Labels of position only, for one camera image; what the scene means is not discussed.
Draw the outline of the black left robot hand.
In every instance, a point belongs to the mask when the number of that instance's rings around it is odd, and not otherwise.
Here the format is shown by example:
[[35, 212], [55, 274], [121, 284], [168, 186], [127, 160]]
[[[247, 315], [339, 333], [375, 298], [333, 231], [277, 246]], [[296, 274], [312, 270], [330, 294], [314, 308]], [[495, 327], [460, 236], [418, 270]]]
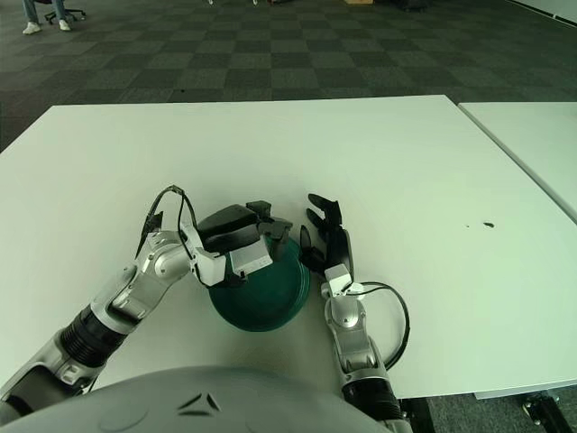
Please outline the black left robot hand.
[[197, 225], [205, 250], [224, 257], [223, 279], [217, 288], [237, 288], [248, 276], [279, 261], [293, 224], [271, 214], [264, 200], [231, 205]]

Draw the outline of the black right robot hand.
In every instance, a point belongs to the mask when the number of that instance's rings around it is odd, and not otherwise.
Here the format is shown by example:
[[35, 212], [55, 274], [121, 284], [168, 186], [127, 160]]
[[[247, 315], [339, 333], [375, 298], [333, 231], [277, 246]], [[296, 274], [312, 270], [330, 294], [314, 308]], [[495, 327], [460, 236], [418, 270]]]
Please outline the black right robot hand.
[[310, 207], [306, 210], [308, 221], [316, 228], [320, 239], [325, 243], [325, 250], [321, 251], [313, 246], [307, 227], [302, 225], [299, 232], [300, 262], [317, 274], [324, 274], [329, 268], [343, 264], [353, 277], [350, 236], [343, 228], [339, 203], [313, 193], [309, 193], [307, 198], [324, 213], [324, 217], [321, 217]]

